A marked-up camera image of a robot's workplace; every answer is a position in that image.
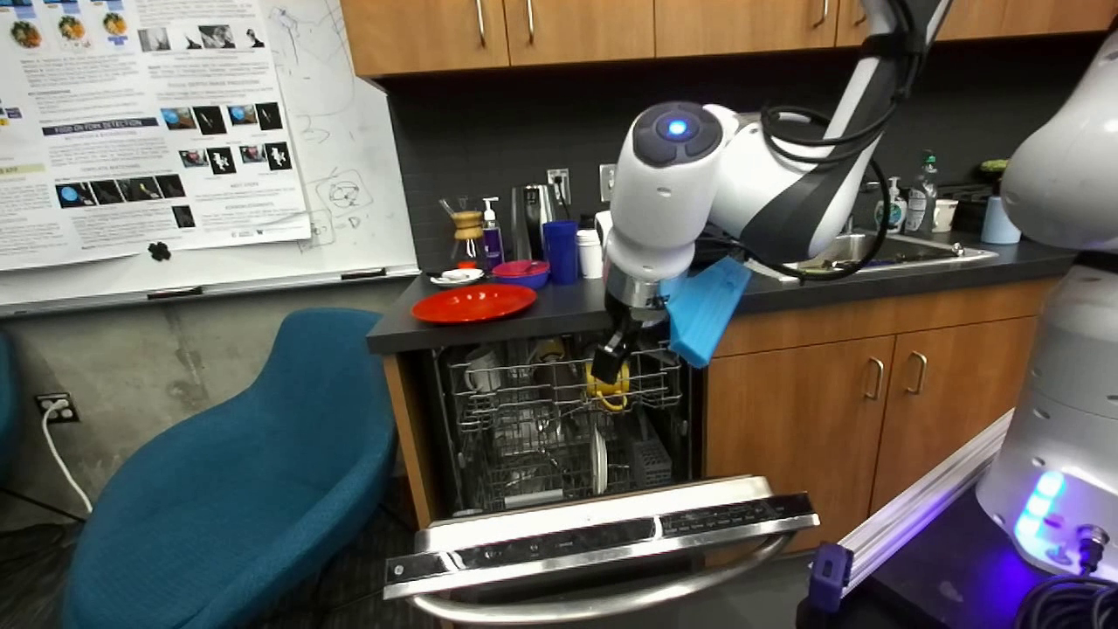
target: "wall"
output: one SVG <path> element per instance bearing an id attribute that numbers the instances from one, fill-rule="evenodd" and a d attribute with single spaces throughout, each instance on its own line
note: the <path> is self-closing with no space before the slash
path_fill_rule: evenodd
<path id="1" fill-rule="evenodd" d="M 1063 106 L 1099 46 L 1102 35 L 938 46 L 876 152 L 882 164 L 916 175 L 934 152 L 944 182 L 967 182 L 978 160 L 1012 155 Z M 389 80 L 420 267 L 449 260 L 442 196 L 508 196 L 554 164 L 615 160 L 633 115 L 667 99 L 831 112 L 853 65 L 853 54 L 785 54 Z"/>
<path id="2" fill-rule="evenodd" d="M 155 433 L 239 395 L 258 374 L 272 337 L 294 308 L 384 310 L 405 284 L 321 286 L 175 308 L 115 308 L 5 322 L 30 392 L 67 392 L 81 422 L 58 427 L 58 445 L 81 487 L 104 480 Z M 40 433 L 23 433 L 10 480 L 0 487 L 81 515 Z M 58 522 L 49 509 L 0 498 L 0 533 Z"/>

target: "red plate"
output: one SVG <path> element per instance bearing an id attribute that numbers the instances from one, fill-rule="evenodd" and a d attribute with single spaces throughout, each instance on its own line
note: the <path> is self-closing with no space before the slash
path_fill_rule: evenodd
<path id="1" fill-rule="evenodd" d="M 529 286 L 474 284 L 424 299 L 412 308 L 412 318 L 427 324 L 472 324 L 509 318 L 533 306 L 534 289 Z"/>

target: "poster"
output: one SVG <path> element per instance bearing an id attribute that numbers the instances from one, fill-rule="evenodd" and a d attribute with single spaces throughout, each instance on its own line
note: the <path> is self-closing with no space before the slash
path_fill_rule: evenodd
<path id="1" fill-rule="evenodd" d="M 0 0 L 0 272 L 301 238 L 258 0 Z"/>

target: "dish rack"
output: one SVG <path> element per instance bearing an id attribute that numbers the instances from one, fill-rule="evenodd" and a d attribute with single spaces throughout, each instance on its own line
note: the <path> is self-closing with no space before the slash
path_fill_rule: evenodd
<path id="1" fill-rule="evenodd" d="M 449 365 L 453 465 L 469 509 L 509 509 L 667 487 L 675 462 L 656 419 L 681 413 L 686 366 L 667 346 L 629 356 L 629 406 L 589 395 L 590 350 L 500 366 Z"/>

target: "dark backsplash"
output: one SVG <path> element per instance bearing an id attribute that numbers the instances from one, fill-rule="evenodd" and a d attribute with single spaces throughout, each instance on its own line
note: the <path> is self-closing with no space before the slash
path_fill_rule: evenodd
<path id="1" fill-rule="evenodd" d="M 923 152 L 939 182 L 1010 159 L 1072 90 L 1102 35 L 938 46 L 914 102 L 903 106 L 876 160 L 914 178 Z M 500 196 L 575 168 L 575 210 L 590 215 L 582 175 L 618 160 L 633 115 L 654 102 L 721 102 L 736 112 L 806 106 L 831 112 L 853 54 L 782 54 L 741 59 L 618 65 L 582 69 L 444 74 L 384 80 L 424 270 L 449 260 L 451 222 L 442 196 Z"/>

